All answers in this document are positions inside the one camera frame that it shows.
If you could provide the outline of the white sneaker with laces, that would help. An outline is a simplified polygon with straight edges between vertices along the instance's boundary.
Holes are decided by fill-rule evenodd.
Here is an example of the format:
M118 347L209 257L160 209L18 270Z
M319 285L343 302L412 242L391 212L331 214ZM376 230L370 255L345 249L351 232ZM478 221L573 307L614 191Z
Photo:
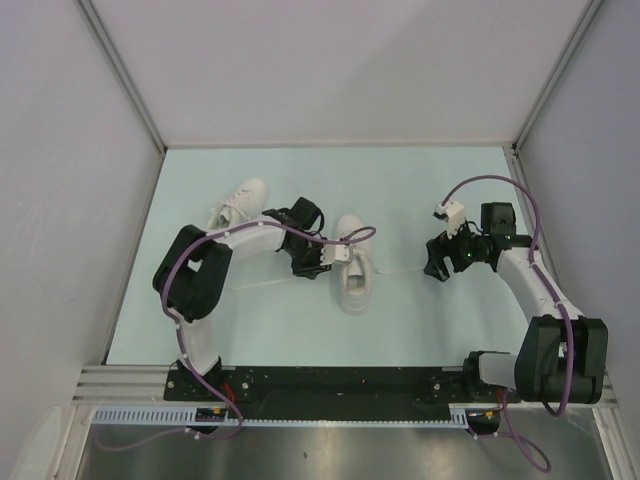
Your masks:
M357 217L347 215L338 222L336 239L322 237L311 231L311 226L323 215L295 216L287 209L268 210L256 218L226 229L221 243L232 251L232 265L255 256L283 252L291 259L296 254L325 244L348 244L353 249L352 261L334 263L339 266L341 307L351 314L364 313L371 303L373 289L373 252L371 241L375 228L364 225Z

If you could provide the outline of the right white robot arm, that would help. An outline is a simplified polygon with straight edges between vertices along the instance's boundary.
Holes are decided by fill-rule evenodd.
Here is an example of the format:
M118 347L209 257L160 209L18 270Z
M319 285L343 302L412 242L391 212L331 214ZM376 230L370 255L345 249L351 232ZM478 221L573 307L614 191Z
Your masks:
M426 244L426 275L441 282L475 263L487 264L514 295L528 327L516 354L474 351L465 359L463 393L484 401L497 387L524 401L595 404L602 395L608 330L585 316L550 278L529 235L516 231L509 203L484 203L474 231L464 206L448 201L434 211L446 228Z

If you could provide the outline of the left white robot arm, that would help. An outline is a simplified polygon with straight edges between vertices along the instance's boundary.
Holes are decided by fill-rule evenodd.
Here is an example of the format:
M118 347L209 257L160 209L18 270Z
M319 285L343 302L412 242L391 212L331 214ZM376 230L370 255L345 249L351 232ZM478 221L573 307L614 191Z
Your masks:
M214 397L221 376L214 370L220 354L206 318L217 306L231 265L250 257L283 251L292 275L315 279L331 269L321 263L325 216L301 197L292 207L269 209L237 225L204 231L183 227L152 280L165 313L174 320L180 361L190 368L186 387L197 398Z

